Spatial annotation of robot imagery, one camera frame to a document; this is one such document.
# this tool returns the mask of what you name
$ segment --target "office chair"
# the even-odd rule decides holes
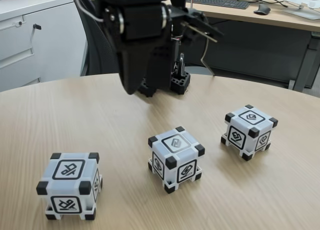
[[[95,6],[91,0],[79,1],[87,11],[95,13]],[[78,7],[76,8],[80,15],[88,44],[88,53],[86,55],[87,69],[81,73],[81,76],[118,73],[117,55],[103,34],[99,24],[84,14]]]

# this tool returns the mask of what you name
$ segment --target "computer mouse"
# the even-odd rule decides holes
[[[271,11],[270,7],[268,7],[264,3],[260,3],[258,10],[254,11],[254,13],[259,15],[268,15],[270,11]]]

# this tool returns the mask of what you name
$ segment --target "white cube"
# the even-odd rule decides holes
[[[36,187],[37,194],[47,201],[47,219],[60,220],[63,215],[95,219],[96,202],[103,185],[98,163],[97,152],[52,154]]]
[[[224,121],[228,127],[221,142],[239,149],[240,156],[246,161],[252,159],[257,151],[270,147],[271,131],[278,125],[277,119],[251,105],[228,113]]]
[[[149,169],[162,179],[162,186],[168,194],[186,180],[201,178],[198,159],[205,154],[205,148],[182,126],[150,137],[148,145],[152,150]]]

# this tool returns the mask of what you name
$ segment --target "black corner cap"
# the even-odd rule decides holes
[[[201,144],[195,146],[195,149],[198,150],[198,157],[201,157],[202,155],[205,155],[205,148]]]
[[[79,194],[80,195],[90,195],[91,193],[91,182],[90,181],[81,181],[79,185]]]
[[[96,209],[94,209],[93,214],[85,214],[84,215],[85,220],[95,220],[96,218]]]
[[[49,183],[48,181],[40,181],[36,186],[36,193],[38,195],[48,195],[47,193],[48,183]]]
[[[221,143],[224,144],[224,145],[226,145],[227,140],[226,140],[224,137],[221,137]]]
[[[179,133],[184,131],[185,129],[182,126],[178,126],[175,128]]]
[[[170,156],[165,160],[165,165],[168,169],[174,169],[177,167],[177,160],[174,156]]]
[[[260,131],[259,131],[257,128],[253,127],[253,128],[251,128],[251,129],[249,130],[248,135],[249,135],[250,137],[252,137],[253,139],[255,139],[256,137],[259,136],[259,133],[260,133]]]
[[[60,152],[54,152],[54,153],[52,153],[50,159],[59,159],[60,156],[61,156]]]
[[[148,168],[152,172],[152,166],[151,166],[150,162],[148,162]]]
[[[98,152],[90,152],[88,158],[89,159],[95,159],[97,164],[99,163],[99,160],[100,160]]]
[[[252,156],[253,156],[253,154],[251,154],[250,156],[248,156],[247,154],[242,153],[242,158],[243,158],[244,160],[246,160],[246,161],[249,161],[250,159],[252,159]]]
[[[271,142],[267,146],[265,146],[265,150],[268,150],[270,148],[270,145],[271,145]]]
[[[53,215],[53,214],[46,214],[45,216],[46,216],[46,218],[47,218],[48,220],[57,220],[57,219],[56,219],[56,216]]]
[[[156,138],[155,136],[148,138],[148,145],[150,146],[150,148],[152,148],[152,144],[156,141],[158,141],[158,138]]]
[[[251,105],[245,105],[245,107],[247,108],[247,109],[253,109],[254,108],[254,106],[251,106]]]
[[[198,175],[195,175],[195,181],[197,181],[198,179],[200,179],[202,176],[202,172],[200,172]]]
[[[171,188],[168,188],[166,184],[164,184],[164,190],[168,193],[168,194],[172,194],[175,190],[176,190],[176,187],[171,187]]]
[[[273,122],[272,128],[275,128],[275,127],[278,125],[278,120],[275,119],[274,117],[270,118],[269,120],[270,120],[271,122]]]
[[[227,115],[225,115],[224,120],[226,120],[228,123],[230,123],[231,119],[234,117],[235,115],[231,112],[229,112]]]

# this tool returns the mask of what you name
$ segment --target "wooden tabletop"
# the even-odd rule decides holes
[[[268,6],[271,8],[271,12],[268,15],[258,15],[254,13],[254,11],[259,7],[258,3],[251,3],[245,10],[204,4],[193,4],[194,9],[203,11],[207,17],[320,32],[320,20],[309,20],[282,12],[281,10],[288,8],[285,8],[280,4],[268,4]],[[295,8],[292,5],[288,6],[289,9]]]
[[[271,147],[245,162],[220,144],[225,114],[247,104],[277,118]],[[318,230],[320,99],[192,75],[185,95],[127,95],[116,74],[0,93],[1,230]],[[148,138],[184,126],[205,148],[198,181],[167,194]],[[53,152],[99,152],[94,221],[49,221],[36,186]]]

